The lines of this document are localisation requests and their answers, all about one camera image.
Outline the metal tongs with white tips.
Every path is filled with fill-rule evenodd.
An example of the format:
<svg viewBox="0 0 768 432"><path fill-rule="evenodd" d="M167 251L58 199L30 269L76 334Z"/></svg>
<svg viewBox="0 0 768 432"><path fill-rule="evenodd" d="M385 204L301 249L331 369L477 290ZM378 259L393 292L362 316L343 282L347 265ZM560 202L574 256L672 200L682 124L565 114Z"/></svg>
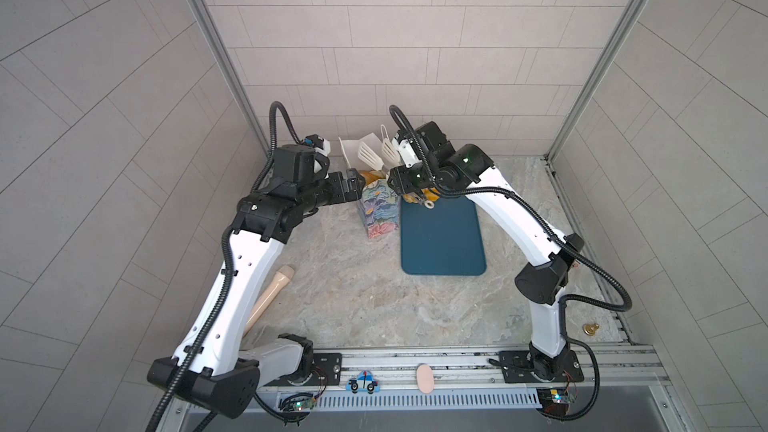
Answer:
<svg viewBox="0 0 768 432"><path fill-rule="evenodd" d="M386 178L388 178L388 173L392 168L402 165L402 160L399 156L398 151L394 148L394 146L391 144L391 142L388 139L386 139L381 144L380 152L376 152L366 142L361 140L358 147L357 156L362 162L364 162L372 170L382 171L386 175ZM423 194L417 194L417 195L421 198L421 202L418 204L421 204L422 206L430 210L432 210L435 207L435 203L432 201L426 200Z"/></svg>

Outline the floral paper gift bag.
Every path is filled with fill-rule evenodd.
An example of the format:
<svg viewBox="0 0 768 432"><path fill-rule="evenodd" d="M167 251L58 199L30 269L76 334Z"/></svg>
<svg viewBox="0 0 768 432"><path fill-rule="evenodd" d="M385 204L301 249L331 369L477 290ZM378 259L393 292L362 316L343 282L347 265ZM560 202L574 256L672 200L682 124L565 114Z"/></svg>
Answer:
<svg viewBox="0 0 768 432"><path fill-rule="evenodd" d="M355 168L360 174L361 171L374 171L357 156L361 140L376 152L381 151L383 143L374 133L360 139L339 139L347 168ZM366 184L361 199L357 201L357 208L369 239L392 233L399 227L400 197L388 186L387 178Z"/></svg>

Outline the reddish brown croissant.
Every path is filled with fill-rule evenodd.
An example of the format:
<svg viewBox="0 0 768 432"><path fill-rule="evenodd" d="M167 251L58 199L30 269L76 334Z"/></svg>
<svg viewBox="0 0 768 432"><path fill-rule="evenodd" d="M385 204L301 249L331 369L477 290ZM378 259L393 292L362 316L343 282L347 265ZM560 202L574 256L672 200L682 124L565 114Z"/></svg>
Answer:
<svg viewBox="0 0 768 432"><path fill-rule="evenodd" d="M385 180L386 175L382 171L361 171L367 185L378 180Z"/></svg>

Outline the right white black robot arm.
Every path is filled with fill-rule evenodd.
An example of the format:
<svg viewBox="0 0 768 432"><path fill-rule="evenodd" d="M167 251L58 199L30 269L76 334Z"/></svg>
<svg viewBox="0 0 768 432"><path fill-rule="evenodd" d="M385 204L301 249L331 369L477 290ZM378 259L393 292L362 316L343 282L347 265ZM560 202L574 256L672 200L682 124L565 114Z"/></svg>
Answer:
<svg viewBox="0 0 768 432"><path fill-rule="evenodd" d="M441 198L466 197L513 239L528 260L515 278L531 310L532 337L526 367L540 381L559 378L571 362L569 354L575 343L566 332L567 303L577 301L626 312L632 307L629 293L612 275L582 255L584 241L578 234L564 234L515 192L478 146L467 144L455 149L435 122L415 128L398 106L390 106L389 113L398 127L395 147L403 160L390 172L389 186L399 195L430 190ZM620 303L567 292L568 274L575 263L599 275L618 293Z"/></svg>

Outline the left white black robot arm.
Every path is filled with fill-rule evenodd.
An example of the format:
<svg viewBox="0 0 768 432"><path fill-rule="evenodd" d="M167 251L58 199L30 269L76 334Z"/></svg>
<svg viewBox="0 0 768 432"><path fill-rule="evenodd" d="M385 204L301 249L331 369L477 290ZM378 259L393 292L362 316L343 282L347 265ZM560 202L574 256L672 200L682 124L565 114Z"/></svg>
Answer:
<svg viewBox="0 0 768 432"><path fill-rule="evenodd" d="M321 207L355 202L365 181L354 169L329 170L329 140L294 135L277 143L276 120L290 119L284 105L269 109L270 148L267 163L248 195L241 198L232 223L221 237L223 263L190 331L169 357L153 362L148 381L164 394L147 428L155 431L175 398L217 416L236 418L258 388L285 378L302 383L314 374L313 343L282 334L256 349L254 357L239 355L252 309L273 264L293 230Z"/></svg>

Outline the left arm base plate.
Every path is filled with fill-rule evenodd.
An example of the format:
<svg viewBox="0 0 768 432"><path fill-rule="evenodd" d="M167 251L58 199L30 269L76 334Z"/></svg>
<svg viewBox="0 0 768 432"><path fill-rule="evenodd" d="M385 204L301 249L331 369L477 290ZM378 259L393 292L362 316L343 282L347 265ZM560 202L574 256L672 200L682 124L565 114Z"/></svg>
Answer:
<svg viewBox="0 0 768 432"><path fill-rule="evenodd" d="M341 353L315 353L310 376L303 386L338 386L341 382L343 355Z"/></svg>

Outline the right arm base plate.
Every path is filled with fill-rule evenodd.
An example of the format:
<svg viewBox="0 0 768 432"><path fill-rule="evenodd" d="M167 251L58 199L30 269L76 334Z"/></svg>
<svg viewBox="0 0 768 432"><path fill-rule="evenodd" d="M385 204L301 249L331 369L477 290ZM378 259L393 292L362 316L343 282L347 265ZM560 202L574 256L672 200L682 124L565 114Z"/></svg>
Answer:
<svg viewBox="0 0 768 432"><path fill-rule="evenodd" d="M501 351L498 362L504 382L508 384L584 381L579 359L568 346L554 358L535 348L527 351Z"/></svg>

